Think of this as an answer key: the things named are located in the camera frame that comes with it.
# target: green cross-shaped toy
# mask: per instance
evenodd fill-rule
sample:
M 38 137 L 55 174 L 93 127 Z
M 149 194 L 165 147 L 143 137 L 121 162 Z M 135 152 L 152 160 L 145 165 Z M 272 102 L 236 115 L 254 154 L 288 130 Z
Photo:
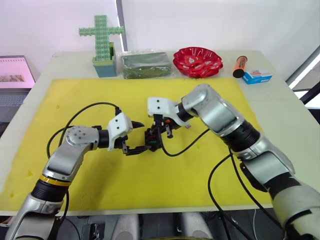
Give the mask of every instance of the green cross-shaped toy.
M 80 36 L 95 36 L 95 61 L 112 60 L 109 35 L 121 34 L 124 31 L 123 26 L 108 27 L 106 15 L 94 16 L 94 27 L 79 28 Z

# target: yellow foam mat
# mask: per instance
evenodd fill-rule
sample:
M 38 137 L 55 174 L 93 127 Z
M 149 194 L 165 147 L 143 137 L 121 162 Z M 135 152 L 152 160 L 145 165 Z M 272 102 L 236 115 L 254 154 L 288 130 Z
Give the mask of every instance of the yellow foam mat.
M 181 97 L 201 83 L 210 84 L 259 129 L 254 113 L 232 78 L 53 80 L 14 158 L 0 194 L 1 210 L 19 209 L 47 162 L 48 139 L 84 106 L 94 102 L 112 102 L 120 106 L 131 120 L 144 123 L 145 127 L 134 129 L 128 135 L 127 144 L 134 148 L 144 145 L 144 130 L 153 122 L 147 114 L 148 97 L 180 102 Z M 94 106 L 81 113 L 72 124 L 102 125 L 105 128 L 114 112 L 111 106 Z M 174 130 L 172 139 L 163 136 L 164 145 L 170 153 L 181 151 L 206 129 L 199 118 L 191 119 L 190 123 L 192 127 L 189 129 Z M 58 137 L 52 142 L 51 152 L 57 144 Z M 177 157 L 168 157 L 160 149 L 133 156 L 125 156 L 120 149 L 90 151 L 69 188 L 69 209 L 96 211 L 212 206 L 207 189 L 208 176 L 227 154 L 227 146 L 211 132 Z M 246 179 L 244 182 L 261 203 L 270 203 L 266 193 L 253 189 Z M 211 186 L 217 201 L 223 206 L 253 204 L 239 184 L 231 160 L 218 168 Z

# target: white wall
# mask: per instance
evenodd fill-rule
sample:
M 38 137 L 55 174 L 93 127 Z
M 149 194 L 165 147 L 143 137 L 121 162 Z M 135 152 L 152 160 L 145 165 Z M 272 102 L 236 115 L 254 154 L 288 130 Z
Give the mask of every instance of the white wall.
M 95 51 L 94 36 L 78 28 L 93 27 L 94 15 L 108 15 L 118 26 L 115 0 L 0 0 L 0 55 L 25 55 L 35 78 L 55 52 Z M 112 35 L 116 51 L 120 36 Z
M 129 50 L 260 50 L 286 80 L 320 44 L 319 0 L 122 2 Z

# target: floor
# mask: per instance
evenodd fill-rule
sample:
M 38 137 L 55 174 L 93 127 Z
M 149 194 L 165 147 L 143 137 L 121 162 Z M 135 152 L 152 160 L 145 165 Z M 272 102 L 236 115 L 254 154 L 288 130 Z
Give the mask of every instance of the floor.
M 268 212 L 274 215 L 272 209 L 268 209 Z M 254 210 L 234 210 L 227 211 L 227 213 L 234 219 L 239 226 L 241 226 L 252 239 L 254 237 L 253 231 L 253 216 Z M 219 217 L 219 213 L 214 212 L 202 212 L 203 218 L 205 219 L 213 238 L 216 240 L 227 240 L 227 236 Z M 155 237 L 172 237 L 177 236 L 177 224 L 175 218 L 176 213 L 157 213 L 157 214 L 142 214 L 140 216 L 141 224 L 141 238 L 149 239 Z M 77 227 L 81 239 L 87 240 L 83 235 L 83 230 L 87 224 L 105 224 L 104 238 L 103 240 L 110 240 L 113 229 L 118 219 L 118 215 L 96 215 L 89 217 L 68 217 L 68 220 L 72 221 Z M 245 238 L 230 224 L 227 223 L 231 238 L 233 240 L 244 240 Z M 255 232 L 257 240 L 282 240 L 283 233 L 277 228 L 259 209 L 256 211 L 255 216 Z M 4 239 L 6 229 L 0 227 L 0 239 Z M 72 224 L 65 220 L 63 225 L 59 229 L 57 240 L 78 240 L 78 235 Z

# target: pink monitor screen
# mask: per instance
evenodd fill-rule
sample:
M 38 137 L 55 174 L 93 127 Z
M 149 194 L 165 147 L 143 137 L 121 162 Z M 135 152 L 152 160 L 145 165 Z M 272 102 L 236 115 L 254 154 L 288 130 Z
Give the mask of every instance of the pink monitor screen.
M 0 89 L 31 89 L 34 84 L 24 56 L 0 56 Z

